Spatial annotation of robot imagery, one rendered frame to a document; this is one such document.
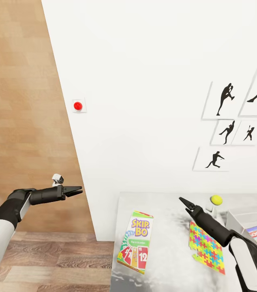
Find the jigsaw puzzle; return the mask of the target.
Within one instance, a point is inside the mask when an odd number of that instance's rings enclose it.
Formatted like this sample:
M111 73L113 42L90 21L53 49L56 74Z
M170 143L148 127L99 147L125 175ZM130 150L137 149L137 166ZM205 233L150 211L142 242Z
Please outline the jigsaw puzzle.
M198 249L198 257L194 254L195 261L225 275L222 246L213 237L207 234L195 222L190 222L189 247Z

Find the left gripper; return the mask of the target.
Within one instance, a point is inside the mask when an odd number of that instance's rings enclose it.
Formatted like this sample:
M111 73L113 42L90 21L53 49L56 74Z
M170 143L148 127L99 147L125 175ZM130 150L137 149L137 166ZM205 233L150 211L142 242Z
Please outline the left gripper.
M79 193L82 193L83 190L81 186L63 186L58 185L57 187L51 187L43 189L42 191L42 202L43 204L55 201L65 200L67 197L72 197Z

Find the tennis ball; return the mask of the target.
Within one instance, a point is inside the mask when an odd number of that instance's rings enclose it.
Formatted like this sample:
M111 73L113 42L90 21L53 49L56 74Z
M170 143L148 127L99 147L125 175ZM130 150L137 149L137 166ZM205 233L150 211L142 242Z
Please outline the tennis ball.
M223 203L223 199L219 195L213 195L211 201L216 205L221 205Z

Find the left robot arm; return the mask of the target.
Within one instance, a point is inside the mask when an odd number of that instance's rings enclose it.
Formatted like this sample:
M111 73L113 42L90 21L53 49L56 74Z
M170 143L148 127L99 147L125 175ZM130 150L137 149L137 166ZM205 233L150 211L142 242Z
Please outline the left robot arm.
M7 200L0 206L0 263L6 248L17 228L17 223L21 222L30 205L45 204L49 202L65 200L83 190L81 186L63 186L64 179L59 174L52 177L54 183L51 188L37 190L16 189Z

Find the toy box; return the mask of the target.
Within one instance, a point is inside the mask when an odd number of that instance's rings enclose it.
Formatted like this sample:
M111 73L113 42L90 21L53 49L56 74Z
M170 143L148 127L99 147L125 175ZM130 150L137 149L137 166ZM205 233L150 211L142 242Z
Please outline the toy box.
M257 206L231 208L227 213L226 228L233 229L257 245L247 229L257 227ZM255 241L254 241L255 240Z

